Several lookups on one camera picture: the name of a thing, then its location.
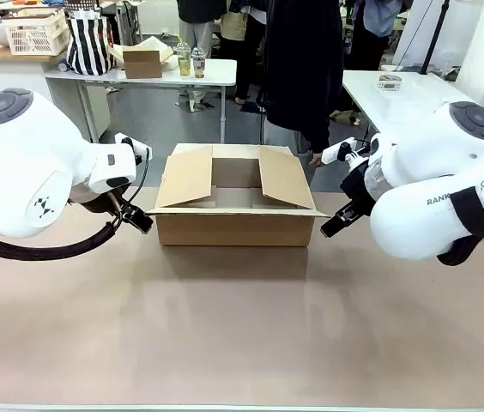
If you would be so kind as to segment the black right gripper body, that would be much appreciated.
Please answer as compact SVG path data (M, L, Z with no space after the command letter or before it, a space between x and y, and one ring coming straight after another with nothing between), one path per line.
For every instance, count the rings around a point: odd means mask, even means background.
M368 160L353 169L341 182L340 188L350 199L343 208L344 213L350 215L370 215L374 206L374 199L369 194L365 185L365 174L368 168Z

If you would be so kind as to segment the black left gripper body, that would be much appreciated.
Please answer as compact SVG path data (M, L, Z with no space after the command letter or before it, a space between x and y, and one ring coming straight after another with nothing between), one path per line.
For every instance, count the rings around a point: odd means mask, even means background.
M118 216L120 211L123 210L126 216L139 216L140 209L133 204L128 204L127 200L123 198L123 194L129 187L129 184L120 185L106 193L98 194L90 191L89 186L82 183L72 188L68 203L80 204L86 210L95 214L108 213L112 216Z

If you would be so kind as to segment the brown cardboard shipping box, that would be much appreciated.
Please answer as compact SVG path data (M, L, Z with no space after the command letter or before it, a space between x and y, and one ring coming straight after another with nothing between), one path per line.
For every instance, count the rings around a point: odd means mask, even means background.
M179 143L167 157L154 217L161 245L309 245L318 211L287 147Z

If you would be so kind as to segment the person's left forearm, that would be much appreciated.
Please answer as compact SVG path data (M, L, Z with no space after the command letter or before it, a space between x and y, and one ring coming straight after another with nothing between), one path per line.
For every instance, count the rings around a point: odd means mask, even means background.
M331 82L327 81L321 88L314 88L303 98L299 131L310 143L314 154L322 153L329 147L329 115Z

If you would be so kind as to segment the small brown cardboard box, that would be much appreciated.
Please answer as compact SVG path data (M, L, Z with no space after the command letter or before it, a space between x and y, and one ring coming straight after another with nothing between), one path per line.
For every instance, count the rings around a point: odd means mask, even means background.
M162 78L160 53L154 50L123 51L124 71L128 79Z

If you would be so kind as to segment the small white tray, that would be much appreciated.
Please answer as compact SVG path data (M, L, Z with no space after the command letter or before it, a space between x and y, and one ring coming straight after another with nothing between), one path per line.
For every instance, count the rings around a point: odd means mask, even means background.
M392 74L383 74L378 77L377 89L385 93L395 93L402 89L402 78Z

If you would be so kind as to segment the person in black sweatshirt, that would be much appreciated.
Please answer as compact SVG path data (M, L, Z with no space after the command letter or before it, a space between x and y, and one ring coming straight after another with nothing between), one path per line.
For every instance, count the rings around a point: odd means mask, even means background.
M303 98L331 82L331 113L342 89L342 19L338 0L269 0L264 55L264 107L269 124L310 163L299 131Z

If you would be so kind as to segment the black white striped bag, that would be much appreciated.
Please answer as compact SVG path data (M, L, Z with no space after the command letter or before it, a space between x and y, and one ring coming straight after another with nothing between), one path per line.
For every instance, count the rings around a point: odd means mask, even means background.
M68 18L70 42L66 61L78 75L102 76L113 66L109 52L111 30L108 20Z

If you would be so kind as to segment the white cabinet with wooden top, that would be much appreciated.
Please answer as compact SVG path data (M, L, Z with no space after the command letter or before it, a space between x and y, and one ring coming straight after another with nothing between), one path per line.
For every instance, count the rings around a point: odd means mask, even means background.
M94 141L111 123L106 91L75 80L48 78L63 56L17 56L8 48L0 50L0 90L25 88L44 95L77 125L84 138Z

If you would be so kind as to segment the bystander in blue shirt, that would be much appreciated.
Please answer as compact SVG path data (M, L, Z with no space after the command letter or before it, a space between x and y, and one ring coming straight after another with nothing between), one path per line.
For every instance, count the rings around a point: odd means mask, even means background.
M349 0L353 37L347 70L377 70L394 30L403 0Z

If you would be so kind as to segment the clear plastic drink cup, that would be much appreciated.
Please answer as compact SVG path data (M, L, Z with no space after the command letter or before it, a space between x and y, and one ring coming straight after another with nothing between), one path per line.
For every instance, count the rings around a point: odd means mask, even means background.
M175 53L178 58L178 68L181 76L191 75L191 47L179 41L175 47Z
M202 47L195 47L191 52L194 76L203 79L205 75L207 52Z

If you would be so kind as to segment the black stand pole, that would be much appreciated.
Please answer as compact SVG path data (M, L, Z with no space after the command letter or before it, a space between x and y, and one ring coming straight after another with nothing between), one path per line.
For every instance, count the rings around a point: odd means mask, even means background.
M439 18L438 18L436 27L434 29L433 36L431 38L429 47L427 49L427 54L425 56L425 59L424 59L422 66L420 67L420 71L419 71L420 75L425 75L427 73L427 69L428 69L429 64L431 62L431 59L432 59L432 56L433 56L433 53L434 53L434 49L437 45L442 26L444 25L445 16L446 16L447 11L450 7L450 1L451 0L444 0L444 2L442 3L440 13L439 13Z

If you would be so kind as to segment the white plastic crate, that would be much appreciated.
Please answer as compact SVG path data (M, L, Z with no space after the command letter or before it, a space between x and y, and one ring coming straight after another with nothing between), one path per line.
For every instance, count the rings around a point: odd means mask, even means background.
M70 42L62 7L15 9L2 18L13 55L59 55Z

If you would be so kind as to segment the bystander with beige bag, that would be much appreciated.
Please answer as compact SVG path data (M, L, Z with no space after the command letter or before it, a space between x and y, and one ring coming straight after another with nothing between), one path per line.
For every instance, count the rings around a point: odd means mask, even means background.
M249 96L256 53L265 35L269 0L227 0L221 17L221 56L237 61L234 101L242 106Z

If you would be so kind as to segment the bystander in grey trousers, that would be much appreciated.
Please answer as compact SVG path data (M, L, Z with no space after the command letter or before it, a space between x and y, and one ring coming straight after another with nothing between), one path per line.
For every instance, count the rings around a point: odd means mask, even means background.
M213 26L216 20L226 14L227 0L177 0L177 5L179 41L187 43L191 51L195 47L202 47L207 52L208 59L211 53Z

